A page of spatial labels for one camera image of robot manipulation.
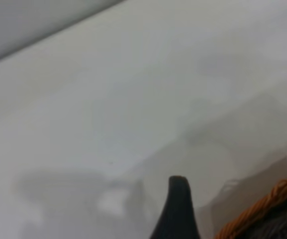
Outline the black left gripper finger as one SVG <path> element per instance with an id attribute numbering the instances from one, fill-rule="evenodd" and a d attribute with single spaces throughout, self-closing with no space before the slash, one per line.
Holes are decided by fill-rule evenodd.
<path id="1" fill-rule="evenodd" d="M 200 238 L 194 216 L 191 189 L 187 178 L 182 176 L 171 176 L 169 178 L 165 205 L 150 238 Z"/>

